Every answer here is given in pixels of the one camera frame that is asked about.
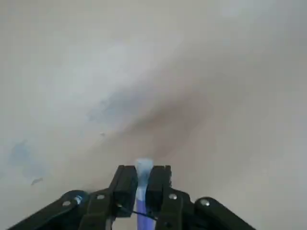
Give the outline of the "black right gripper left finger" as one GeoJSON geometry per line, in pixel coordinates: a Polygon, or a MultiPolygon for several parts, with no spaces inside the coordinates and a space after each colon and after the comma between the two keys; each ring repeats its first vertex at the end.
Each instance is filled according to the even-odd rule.
{"type": "Polygon", "coordinates": [[[36,213],[11,226],[12,230],[110,230],[121,211],[134,207],[138,176],[133,165],[120,165],[109,187],[86,192],[71,190],[36,213]]]}

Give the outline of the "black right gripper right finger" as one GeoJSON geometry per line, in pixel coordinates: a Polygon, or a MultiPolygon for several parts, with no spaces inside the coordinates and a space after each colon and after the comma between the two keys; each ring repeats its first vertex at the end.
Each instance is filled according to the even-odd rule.
{"type": "Polygon", "coordinates": [[[146,210],[156,230],[253,230],[217,200],[203,196],[191,202],[188,193],[172,188],[171,166],[154,166],[146,188],[146,210]]]}

